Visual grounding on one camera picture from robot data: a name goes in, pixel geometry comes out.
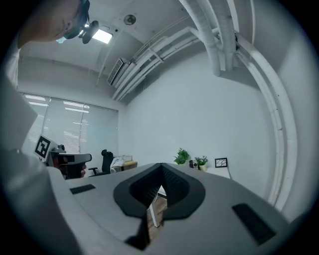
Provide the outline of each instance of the plant pot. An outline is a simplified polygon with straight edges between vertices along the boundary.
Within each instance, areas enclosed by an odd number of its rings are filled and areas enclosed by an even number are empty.
[[[199,166],[199,169],[200,169],[201,171],[206,172],[206,171],[207,171],[207,164],[200,165],[200,166]]]

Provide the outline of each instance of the framed picture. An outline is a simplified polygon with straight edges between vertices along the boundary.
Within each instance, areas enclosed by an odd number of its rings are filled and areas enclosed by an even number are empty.
[[[227,166],[228,166],[227,157],[215,159],[215,168],[227,167]]]

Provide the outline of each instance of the window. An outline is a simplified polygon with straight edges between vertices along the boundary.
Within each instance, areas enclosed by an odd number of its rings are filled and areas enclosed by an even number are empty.
[[[35,156],[33,151],[40,134],[63,144],[67,153],[91,154],[87,168],[101,169],[104,149],[114,156],[118,154],[117,111],[36,95],[23,97],[38,114],[23,144],[25,154]]]

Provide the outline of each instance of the black office chair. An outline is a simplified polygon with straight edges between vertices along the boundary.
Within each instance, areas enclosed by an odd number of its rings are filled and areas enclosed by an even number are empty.
[[[102,172],[101,173],[96,172],[96,169],[98,169],[98,167],[89,168],[89,170],[93,170],[94,172],[94,175],[92,176],[99,176],[99,175],[111,173],[110,166],[114,158],[113,153],[104,149],[102,150],[101,155],[103,156]]]

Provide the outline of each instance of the air conditioning vent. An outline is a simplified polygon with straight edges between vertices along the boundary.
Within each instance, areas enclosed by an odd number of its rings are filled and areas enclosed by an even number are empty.
[[[116,75],[118,74],[118,72],[120,71],[120,69],[123,67],[124,64],[129,64],[129,61],[125,60],[125,59],[122,59],[122,58],[119,58],[119,60],[115,63],[113,69],[112,69],[112,72],[110,73],[110,76],[108,78],[108,83],[110,85],[112,85]]]

